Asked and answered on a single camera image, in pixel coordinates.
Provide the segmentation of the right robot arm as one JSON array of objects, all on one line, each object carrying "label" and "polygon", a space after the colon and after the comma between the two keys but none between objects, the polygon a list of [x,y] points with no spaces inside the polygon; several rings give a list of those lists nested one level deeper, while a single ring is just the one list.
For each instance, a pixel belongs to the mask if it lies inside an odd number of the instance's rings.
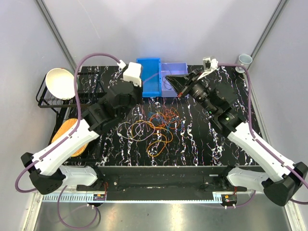
[{"label": "right robot arm", "polygon": [[237,96],[230,85],[219,83],[213,88],[201,80],[201,75],[201,71],[194,70],[185,75],[167,75],[166,80],[179,98],[193,97],[209,112],[215,132],[239,146],[263,169],[255,172],[228,167],[218,179],[219,187],[225,191],[244,187],[262,192],[274,204],[285,206],[305,184],[307,165],[284,157],[254,132],[251,123],[234,109]]}]

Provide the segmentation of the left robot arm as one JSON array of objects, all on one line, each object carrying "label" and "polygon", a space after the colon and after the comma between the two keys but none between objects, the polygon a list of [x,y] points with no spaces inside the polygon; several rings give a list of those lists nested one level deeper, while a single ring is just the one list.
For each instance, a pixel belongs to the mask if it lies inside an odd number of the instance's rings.
[{"label": "left robot arm", "polygon": [[25,153],[21,160],[29,178],[42,195],[61,186],[84,185],[97,191],[104,179],[91,166],[64,166],[64,162],[85,144],[118,126],[135,105],[142,102],[142,81],[120,81],[82,113],[80,122],[55,142],[35,154]]}]

